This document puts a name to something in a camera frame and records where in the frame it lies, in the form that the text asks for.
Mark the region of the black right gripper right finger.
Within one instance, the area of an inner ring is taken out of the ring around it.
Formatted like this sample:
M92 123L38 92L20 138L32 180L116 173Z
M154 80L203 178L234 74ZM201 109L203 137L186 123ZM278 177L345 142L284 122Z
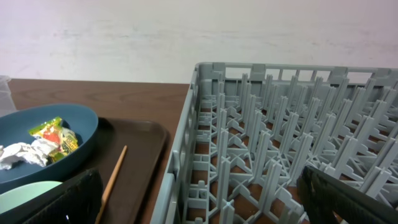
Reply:
M335 215L348 223L397 223L397 210L312 166L297 179L297 194L311 223L337 223Z

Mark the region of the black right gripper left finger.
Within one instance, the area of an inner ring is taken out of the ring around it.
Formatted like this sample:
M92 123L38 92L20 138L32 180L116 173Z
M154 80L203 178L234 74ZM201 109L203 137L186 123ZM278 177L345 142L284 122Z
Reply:
M1 223L94 223L102 194L98 169L88 169L2 213Z

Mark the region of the white tissue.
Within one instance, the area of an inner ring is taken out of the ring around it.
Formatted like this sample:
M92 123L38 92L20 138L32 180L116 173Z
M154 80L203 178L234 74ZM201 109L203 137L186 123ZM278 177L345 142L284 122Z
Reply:
M17 162L45 167L49 163L49 154L58 148L59 144L42 138L32 144L19 142L1 146L1 170L12 169Z

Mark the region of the mint green bowl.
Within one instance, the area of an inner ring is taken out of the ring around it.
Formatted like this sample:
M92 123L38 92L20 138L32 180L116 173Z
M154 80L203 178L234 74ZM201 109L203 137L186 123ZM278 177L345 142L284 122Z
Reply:
M4 192L1 194L1 213L16 208L61 184L62 182L58 181L41 181Z

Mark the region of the yellow green snack wrapper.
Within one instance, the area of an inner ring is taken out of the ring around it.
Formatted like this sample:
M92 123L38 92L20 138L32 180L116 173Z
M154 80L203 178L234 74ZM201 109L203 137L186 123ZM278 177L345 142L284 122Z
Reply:
M67 157L79 147L76 134L63 127L62 123L63 119L57 116L29 130L29 134L35 138L32 146L46 154L51 163Z

